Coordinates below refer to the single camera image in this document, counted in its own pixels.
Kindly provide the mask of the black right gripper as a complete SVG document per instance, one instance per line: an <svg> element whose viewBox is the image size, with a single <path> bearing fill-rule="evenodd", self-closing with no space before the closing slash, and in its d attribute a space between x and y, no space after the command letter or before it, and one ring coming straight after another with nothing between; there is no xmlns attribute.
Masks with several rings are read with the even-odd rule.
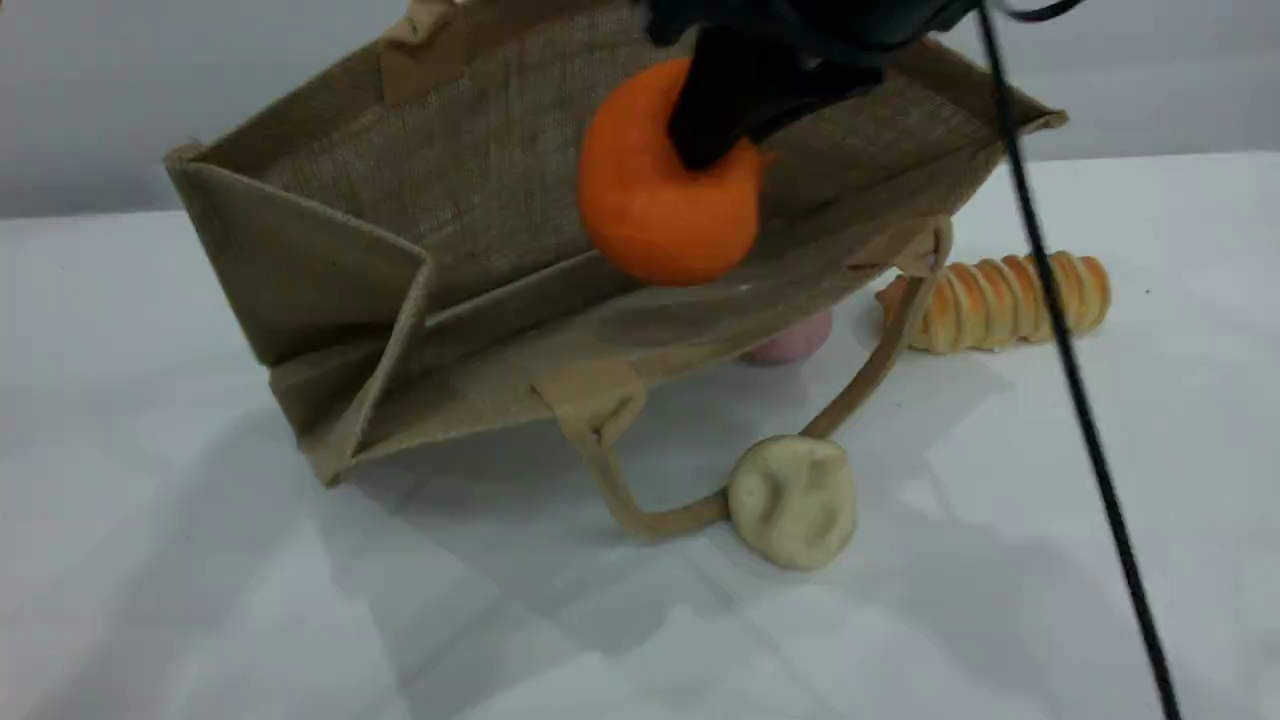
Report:
<svg viewBox="0 0 1280 720"><path fill-rule="evenodd" d="M883 63L945 32L978 1L646 1L646 33L669 46L698 35L668 136L687 170L709 170L742 140L791 124L881 86L883 67L791 64L791 49L845 64Z"/></svg>

